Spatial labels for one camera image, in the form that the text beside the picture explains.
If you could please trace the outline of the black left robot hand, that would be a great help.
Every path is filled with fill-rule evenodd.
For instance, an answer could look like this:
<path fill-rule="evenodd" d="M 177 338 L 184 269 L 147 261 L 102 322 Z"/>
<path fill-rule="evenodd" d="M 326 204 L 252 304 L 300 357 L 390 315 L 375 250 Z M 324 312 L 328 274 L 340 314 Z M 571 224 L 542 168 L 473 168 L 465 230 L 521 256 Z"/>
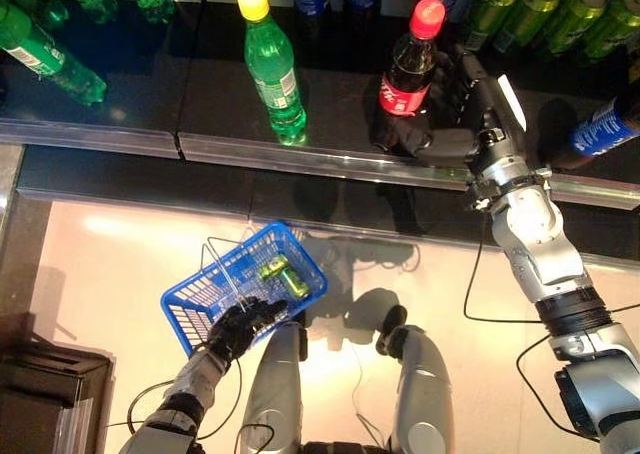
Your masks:
<path fill-rule="evenodd" d="M 269 303 L 251 296 L 230 307 L 209 331 L 206 346 L 226 369 L 250 347 L 258 332 L 276 321 L 288 307 L 286 300 Z"/>

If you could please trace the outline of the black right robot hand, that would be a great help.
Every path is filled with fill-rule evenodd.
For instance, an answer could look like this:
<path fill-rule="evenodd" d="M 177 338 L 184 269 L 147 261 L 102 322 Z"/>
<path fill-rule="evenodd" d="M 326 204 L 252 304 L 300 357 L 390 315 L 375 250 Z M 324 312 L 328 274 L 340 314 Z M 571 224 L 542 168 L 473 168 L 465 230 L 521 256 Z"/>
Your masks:
<path fill-rule="evenodd" d="M 504 88 L 462 44 L 437 57 L 436 120 L 409 152 L 432 166 L 480 166 L 525 153 L 525 128 Z"/>

